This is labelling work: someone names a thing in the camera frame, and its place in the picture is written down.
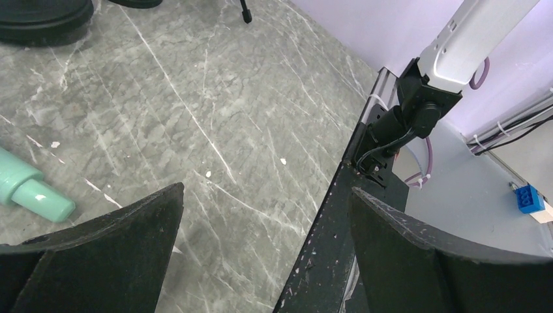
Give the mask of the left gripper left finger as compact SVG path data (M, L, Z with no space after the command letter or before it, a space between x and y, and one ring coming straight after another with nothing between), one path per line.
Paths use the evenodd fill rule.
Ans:
M2 312L154 312L183 215L174 183L77 226L1 246Z

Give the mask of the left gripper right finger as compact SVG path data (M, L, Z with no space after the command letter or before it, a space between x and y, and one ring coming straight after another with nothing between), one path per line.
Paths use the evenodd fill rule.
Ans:
M552 259L439 230L360 188L351 236L371 312L551 312Z

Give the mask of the green microphone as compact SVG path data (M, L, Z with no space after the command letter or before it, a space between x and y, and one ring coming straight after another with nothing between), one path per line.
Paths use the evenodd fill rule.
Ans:
M44 182L44 174L1 149L1 204L20 205L51 222L62 222L76 204Z

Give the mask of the black round-base mic stand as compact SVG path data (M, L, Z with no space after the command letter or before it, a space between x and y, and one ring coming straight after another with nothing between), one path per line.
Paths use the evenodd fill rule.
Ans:
M162 0L110 0L110 2L127 8L148 9L159 6Z
M1 1L1 41L56 40L78 32L94 13L89 0Z

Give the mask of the black tripod shock-mount stand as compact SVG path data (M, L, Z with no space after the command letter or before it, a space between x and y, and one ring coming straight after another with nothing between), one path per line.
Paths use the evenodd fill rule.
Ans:
M251 14L251 11L249 10L248 6L247 6L247 1L246 0L240 0L239 2L241 4L241 8L242 8L243 21L245 23L250 23L252 21L252 14Z

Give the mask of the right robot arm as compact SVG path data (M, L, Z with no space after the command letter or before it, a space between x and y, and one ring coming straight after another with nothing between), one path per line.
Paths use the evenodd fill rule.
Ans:
M396 82L398 104L383 113L365 108L350 160L378 188L387 188L393 159L414 138L427 138L462 99L486 58L536 6L536 1L463 1L436 38Z

